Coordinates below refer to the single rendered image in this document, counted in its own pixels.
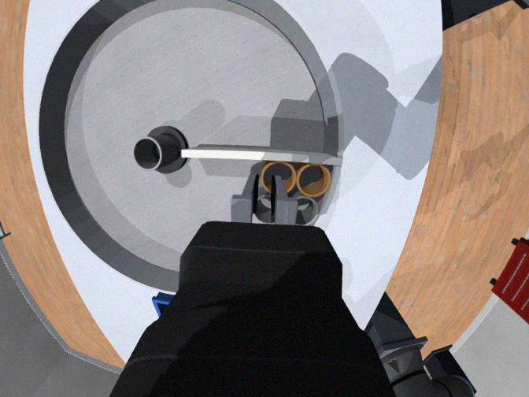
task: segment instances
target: red object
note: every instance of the red object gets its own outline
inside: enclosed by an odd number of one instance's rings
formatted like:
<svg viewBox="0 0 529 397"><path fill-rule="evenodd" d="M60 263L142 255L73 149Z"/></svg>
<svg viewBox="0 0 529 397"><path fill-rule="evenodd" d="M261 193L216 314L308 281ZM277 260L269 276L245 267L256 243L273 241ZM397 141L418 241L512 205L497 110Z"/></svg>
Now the red object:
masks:
<svg viewBox="0 0 529 397"><path fill-rule="evenodd" d="M492 292L529 324L529 240L518 241Z"/></svg>

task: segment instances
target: blue object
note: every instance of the blue object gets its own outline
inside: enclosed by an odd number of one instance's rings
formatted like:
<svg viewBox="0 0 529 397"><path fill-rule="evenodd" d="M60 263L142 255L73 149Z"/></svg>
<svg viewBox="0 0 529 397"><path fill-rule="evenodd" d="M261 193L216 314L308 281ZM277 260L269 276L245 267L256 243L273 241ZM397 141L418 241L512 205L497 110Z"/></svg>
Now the blue object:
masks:
<svg viewBox="0 0 529 397"><path fill-rule="evenodd" d="M173 297L174 295L164 294L163 292L158 292L158 295L153 296L154 309L156 309L158 317L161 316Z"/></svg>

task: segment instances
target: brown cylinder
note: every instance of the brown cylinder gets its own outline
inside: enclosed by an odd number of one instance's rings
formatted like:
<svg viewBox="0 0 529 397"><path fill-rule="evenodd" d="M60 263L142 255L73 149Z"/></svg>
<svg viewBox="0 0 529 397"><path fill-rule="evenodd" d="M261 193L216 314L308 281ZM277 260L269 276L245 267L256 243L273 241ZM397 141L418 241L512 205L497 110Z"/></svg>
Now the brown cylinder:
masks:
<svg viewBox="0 0 529 397"><path fill-rule="evenodd" d="M320 168L320 177L305 185L301 185L301 175L310 167ZM305 164L297 171L296 184L299 191L307 197L320 197L331 186L331 171L321 164Z"/></svg>
<svg viewBox="0 0 529 397"><path fill-rule="evenodd" d="M294 189L294 186L296 186L296 170L291 163L285 161L265 162L265 164L263 165L263 169L261 170L261 184L263 185L264 189L268 193L272 193L272 182L265 178L265 171L275 164L282 164L290 169L290 176L283 183L285 185L285 190L287 191L287 193L289 191L292 191L292 189Z"/></svg>

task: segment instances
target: wooden floor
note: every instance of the wooden floor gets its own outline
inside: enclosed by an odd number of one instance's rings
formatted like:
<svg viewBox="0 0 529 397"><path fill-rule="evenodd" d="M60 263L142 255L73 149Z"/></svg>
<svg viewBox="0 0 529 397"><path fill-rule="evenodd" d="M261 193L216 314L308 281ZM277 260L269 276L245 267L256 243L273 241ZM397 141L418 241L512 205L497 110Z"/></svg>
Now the wooden floor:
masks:
<svg viewBox="0 0 529 397"><path fill-rule="evenodd" d="M0 221L9 256L31 295L72 348L123 368L76 290L51 235L35 184L24 122L28 0L0 0Z"/></svg>
<svg viewBox="0 0 529 397"><path fill-rule="evenodd" d="M468 328L529 228L528 137L529 9L508 2L443 34L434 147L387 287L424 358Z"/></svg>
<svg viewBox="0 0 529 397"><path fill-rule="evenodd" d="M65 342L119 367L61 261L32 172L24 125L28 0L0 0L0 221L4 241ZM454 343L489 299L529 227L529 10L514 2L444 32L434 148L415 220L387 292L425 355Z"/></svg>

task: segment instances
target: red crate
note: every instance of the red crate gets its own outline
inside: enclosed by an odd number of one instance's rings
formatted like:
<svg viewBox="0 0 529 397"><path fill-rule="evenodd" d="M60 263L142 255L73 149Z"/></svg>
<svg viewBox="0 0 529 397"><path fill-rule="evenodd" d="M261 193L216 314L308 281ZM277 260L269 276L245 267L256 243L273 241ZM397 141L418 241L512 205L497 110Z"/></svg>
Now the red crate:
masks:
<svg viewBox="0 0 529 397"><path fill-rule="evenodd" d="M529 324L529 240L518 241L492 292Z"/></svg>

